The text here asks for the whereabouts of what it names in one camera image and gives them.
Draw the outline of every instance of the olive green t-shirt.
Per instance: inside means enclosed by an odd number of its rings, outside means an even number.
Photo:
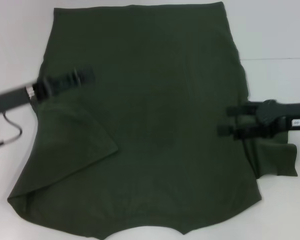
[[[222,2],[56,8],[39,76],[84,66],[94,84],[35,107],[8,198],[27,221],[98,239],[139,226],[186,234],[260,201],[260,176],[297,175],[287,134],[217,135],[235,124],[226,107],[248,99]]]

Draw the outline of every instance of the white table surface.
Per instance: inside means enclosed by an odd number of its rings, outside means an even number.
[[[53,23],[54,8],[205,4],[208,0],[0,0],[0,92],[33,81]],[[300,0],[224,0],[231,32],[247,74],[250,99],[300,102]],[[17,142],[0,148],[0,240],[80,240],[29,223],[7,203],[37,131],[29,106],[7,115],[23,127]],[[0,139],[16,133],[0,116]],[[298,147],[299,177],[264,176],[263,200],[223,223],[186,235],[166,227],[137,227],[109,240],[300,240],[300,131],[289,133]]]

